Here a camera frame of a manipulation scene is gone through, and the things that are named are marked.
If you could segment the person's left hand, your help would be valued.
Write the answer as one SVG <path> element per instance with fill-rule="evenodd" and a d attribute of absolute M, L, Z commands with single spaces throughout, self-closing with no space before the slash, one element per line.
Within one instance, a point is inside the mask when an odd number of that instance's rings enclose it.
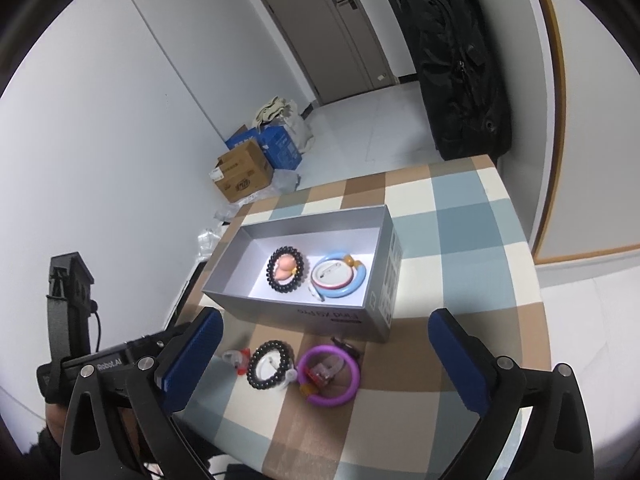
<path fill-rule="evenodd" d="M 46 404 L 46 429 L 43 430 L 41 441 L 47 445 L 47 449 L 60 455 L 66 425 L 67 408 L 61 404 Z"/>

